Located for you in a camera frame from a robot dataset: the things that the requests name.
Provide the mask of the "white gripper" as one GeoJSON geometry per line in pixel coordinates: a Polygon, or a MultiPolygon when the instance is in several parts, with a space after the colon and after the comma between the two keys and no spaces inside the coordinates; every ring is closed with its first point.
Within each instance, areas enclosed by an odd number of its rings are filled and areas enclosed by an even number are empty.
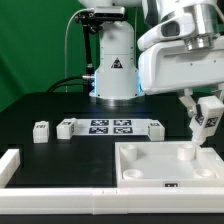
{"type": "Polygon", "coordinates": [[[180,90],[178,97],[189,117],[197,113],[193,87],[218,84],[216,95],[224,100],[224,36],[212,48],[188,51],[183,37],[195,28],[193,16],[184,13],[150,29],[137,42],[142,51],[138,67],[143,92],[154,95],[180,90]]]}

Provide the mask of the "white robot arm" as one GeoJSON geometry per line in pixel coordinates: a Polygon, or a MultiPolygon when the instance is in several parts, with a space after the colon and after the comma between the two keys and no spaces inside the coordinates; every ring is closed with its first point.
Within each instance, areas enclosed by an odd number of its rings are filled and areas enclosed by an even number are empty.
{"type": "Polygon", "coordinates": [[[192,78],[174,64],[156,68],[176,55],[185,63],[193,53],[206,58],[219,36],[224,9],[218,0],[79,0],[86,8],[83,32],[100,38],[100,65],[92,67],[91,99],[106,105],[126,104],[144,95],[187,90],[219,83],[219,75],[192,78]]]}

